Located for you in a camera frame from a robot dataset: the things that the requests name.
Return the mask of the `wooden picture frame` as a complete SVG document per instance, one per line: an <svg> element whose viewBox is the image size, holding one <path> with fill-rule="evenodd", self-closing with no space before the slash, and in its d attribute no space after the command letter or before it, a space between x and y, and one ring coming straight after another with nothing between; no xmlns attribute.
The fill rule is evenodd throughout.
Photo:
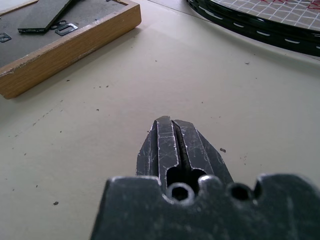
<svg viewBox="0 0 320 240"><path fill-rule="evenodd" d="M0 11L0 96L13 99L137 27L140 5L131 0L67 0L48 30L42 23L58 0L29 0Z"/></svg>

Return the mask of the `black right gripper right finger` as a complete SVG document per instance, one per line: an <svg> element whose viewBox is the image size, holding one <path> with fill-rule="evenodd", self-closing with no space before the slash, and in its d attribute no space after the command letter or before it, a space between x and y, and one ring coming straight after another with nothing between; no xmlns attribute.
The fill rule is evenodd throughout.
<svg viewBox="0 0 320 240"><path fill-rule="evenodd" d="M173 124L182 153L181 163L192 186L197 186L198 179L205 175L217 177L223 185L234 182L220 153L192 123L174 120Z"/></svg>

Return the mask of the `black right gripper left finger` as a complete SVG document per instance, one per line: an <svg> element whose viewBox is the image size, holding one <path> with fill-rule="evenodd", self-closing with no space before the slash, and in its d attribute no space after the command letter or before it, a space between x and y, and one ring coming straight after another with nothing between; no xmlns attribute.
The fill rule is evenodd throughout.
<svg viewBox="0 0 320 240"><path fill-rule="evenodd" d="M167 172L179 165L173 121L169 116L154 120L137 155L136 175L157 177L161 186L168 185Z"/></svg>

